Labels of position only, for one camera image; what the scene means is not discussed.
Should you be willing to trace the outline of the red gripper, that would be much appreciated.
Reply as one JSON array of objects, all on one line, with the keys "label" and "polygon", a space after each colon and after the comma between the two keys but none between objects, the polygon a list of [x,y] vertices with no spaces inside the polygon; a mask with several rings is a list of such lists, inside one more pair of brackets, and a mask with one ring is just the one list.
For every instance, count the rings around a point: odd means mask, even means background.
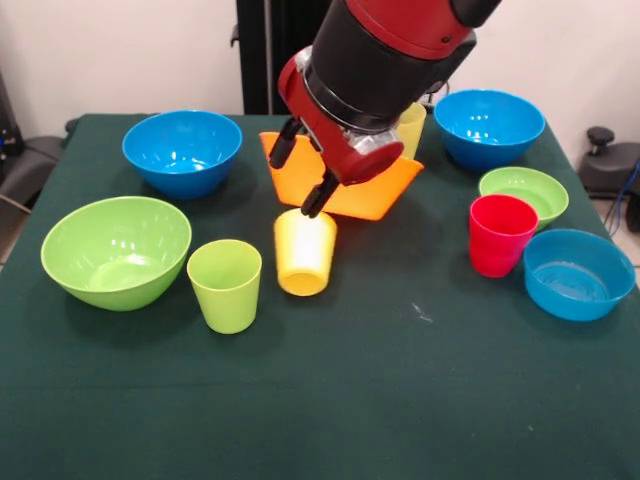
[{"label": "red gripper", "polygon": [[392,129],[377,133],[358,130],[339,119],[317,101],[336,99],[322,88],[312,68],[312,49],[297,52],[283,67],[278,90],[291,117],[284,124],[269,153],[269,164],[281,169],[304,130],[321,154],[326,166],[322,182],[316,185],[300,207],[301,213],[315,218],[340,186],[366,182],[388,169],[403,151],[402,142]]}]

